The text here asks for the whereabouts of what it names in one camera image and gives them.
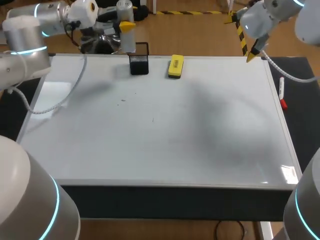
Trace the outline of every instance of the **pen holder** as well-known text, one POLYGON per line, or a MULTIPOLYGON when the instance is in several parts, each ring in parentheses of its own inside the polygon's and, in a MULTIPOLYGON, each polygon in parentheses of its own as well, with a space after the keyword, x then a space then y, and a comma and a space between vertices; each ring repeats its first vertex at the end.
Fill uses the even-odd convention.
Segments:
POLYGON ((135 53, 129 53, 131 75, 147 75, 149 73, 149 44, 137 42, 135 53))

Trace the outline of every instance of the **cable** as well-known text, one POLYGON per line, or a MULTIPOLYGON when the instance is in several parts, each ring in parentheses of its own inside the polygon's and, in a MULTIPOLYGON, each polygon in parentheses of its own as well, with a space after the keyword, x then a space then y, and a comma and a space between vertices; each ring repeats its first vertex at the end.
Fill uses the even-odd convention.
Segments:
MULTIPOLYGON (((242 232, 242 235, 241 235, 241 240, 244 240, 245 239, 245 235, 246 235, 246 230, 245 230, 245 227, 244 225, 240 222, 240 221, 236 221, 240 228, 241 228, 241 232, 242 232)), ((213 232, 213 240, 218 240, 218 227, 219 225, 222 223, 222 221, 219 221, 216 225, 215 225, 215 228, 214 228, 214 232, 213 232)))
POLYGON ((11 94, 12 92, 16 92, 17 94, 19 94, 19 96, 22 98, 22 101, 24 103, 24 106, 26 107, 26 109, 31 112, 32 114, 46 114, 48 112, 51 112, 52 110, 55 110, 56 108, 59 108, 62 104, 65 103, 65 101, 71 96, 71 94, 73 93, 73 91, 76 89, 77 85, 79 84, 79 82, 81 81, 84 72, 86 70, 86 66, 87 66, 87 55, 83 55, 83 67, 82 70, 79 74, 78 79, 76 80, 75 84, 73 85, 72 89, 70 90, 69 94, 62 100, 60 101, 58 104, 54 105, 53 107, 48 108, 47 110, 43 110, 43 111, 33 111, 33 109, 31 109, 28 100, 26 98, 26 96, 24 95, 24 93, 22 91, 20 91, 18 88, 16 88, 15 86, 11 86, 9 88, 7 88, 7 91, 9 94, 11 94))
POLYGON ((313 81, 316 81, 318 79, 320 79, 320 76, 315 76, 313 78, 309 78, 309 79, 300 79, 297 77, 294 77, 292 75, 290 75, 289 73, 283 71, 274 61, 272 61, 272 59, 267 55, 267 53, 262 50, 261 53, 264 55, 264 57, 266 58, 266 60, 276 69, 278 70, 281 74, 283 74, 285 77, 287 77, 288 79, 291 79, 293 81, 299 82, 299 83, 310 83, 313 81))
POLYGON ((66 25, 64 25, 64 32, 65 32, 65 35, 67 35, 67 37, 71 40, 72 44, 75 45, 82 54, 85 54, 81 46, 74 40, 74 31, 79 25, 80 25, 80 22, 76 22, 76 23, 69 22, 66 25), (71 35, 67 31, 67 26, 71 27, 71 35))

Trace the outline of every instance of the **black cable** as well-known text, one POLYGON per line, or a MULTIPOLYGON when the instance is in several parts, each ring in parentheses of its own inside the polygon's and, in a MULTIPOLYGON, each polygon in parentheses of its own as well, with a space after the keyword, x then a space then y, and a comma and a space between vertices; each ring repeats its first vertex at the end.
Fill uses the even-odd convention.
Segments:
MULTIPOLYGON (((245 227, 244 225, 240 222, 240 221, 236 221, 240 228, 241 228, 241 231, 242 231, 242 236, 241 236, 241 240, 244 240, 245 239, 245 234, 246 234, 246 230, 245 230, 245 227)), ((222 223, 222 221, 219 221, 216 225, 215 225, 215 228, 214 228, 214 231, 213 231, 213 240, 218 240, 218 227, 219 225, 222 223)))
POLYGON ((83 52, 83 49, 81 48, 81 46, 74 40, 74 31, 76 29, 76 26, 77 23, 67 23, 66 25, 64 25, 64 32, 65 32, 65 35, 67 35, 67 37, 71 40, 72 44, 75 45, 82 54, 84 54, 83 52), (71 27, 71 35, 68 33, 67 31, 67 26, 70 26, 71 27))

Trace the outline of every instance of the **marker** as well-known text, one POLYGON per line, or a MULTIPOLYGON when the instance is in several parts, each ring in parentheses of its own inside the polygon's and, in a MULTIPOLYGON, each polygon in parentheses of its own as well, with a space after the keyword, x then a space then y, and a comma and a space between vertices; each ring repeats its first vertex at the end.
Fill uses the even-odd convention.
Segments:
POLYGON ((280 77, 280 85, 279 85, 279 100, 284 99, 285 96, 285 78, 280 77))
POLYGON ((280 77, 280 84, 279 84, 279 100, 282 107, 282 110, 287 110, 288 106, 286 104, 286 101, 284 100, 285 96, 285 78, 282 76, 280 77))

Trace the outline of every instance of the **glowing blue ring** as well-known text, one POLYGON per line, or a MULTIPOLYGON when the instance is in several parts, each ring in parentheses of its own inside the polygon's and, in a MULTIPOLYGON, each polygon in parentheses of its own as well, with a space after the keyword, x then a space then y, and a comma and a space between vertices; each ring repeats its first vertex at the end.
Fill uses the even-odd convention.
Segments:
POLYGON ((296 4, 298 4, 299 6, 301 6, 301 7, 303 7, 304 6, 304 4, 303 3, 301 3, 301 2, 299 2, 298 0, 293 0, 296 4))
POLYGON ((44 32, 42 32, 42 35, 45 37, 50 37, 48 34, 45 34, 44 32))
POLYGON ((17 55, 17 54, 32 54, 35 52, 39 52, 42 50, 47 49, 47 46, 43 46, 43 47, 39 47, 39 48, 35 48, 35 49, 31 49, 31 50, 26 50, 26 51, 17 51, 17 52, 12 52, 12 55, 17 55))
POLYGON ((310 229, 310 227, 307 225, 306 221, 304 220, 304 218, 302 217, 302 214, 300 212, 299 206, 298 206, 298 197, 297 197, 297 190, 298 188, 295 189, 295 205, 296 205, 296 210, 299 214, 299 217, 303 223, 303 225, 305 226, 305 228, 309 231, 309 233, 314 237, 314 239, 316 240, 320 240, 319 237, 317 237, 317 235, 310 229))
POLYGON ((55 191, 56 191, 56 204, 55 204, 55 210, 54 210, 54 213, 53 213, 53 216, 52 216, 52 219, 48 225, 48 227, 46 228, 46 230, 44 231, 44 233, 42 234, 42 236, 39 238, 39 240, 43 240, 45 239, 45 237, 48 235, 49 231, 51 230, 55 220, 56 220, 56 217, 57 217, 57 214, 58 214, 58 210, 59 210, 59 202, 60 202, 60 196, 59 196, 59 189, 58 189, 58 185, 56 183, 56 181, 53 179, 52 176, 50 176, 52 178, 52 181, 54 183, 54 186, 55 186, 55 191))
POLYGON ((38 3, 38 4, 35 6, 35 8, 34 8, 34 13, 33 13, 33 15, 34 15, 35 18, 37 17, 37 9, 38 9, 39 5, 40 5, 40 3, 38 3))

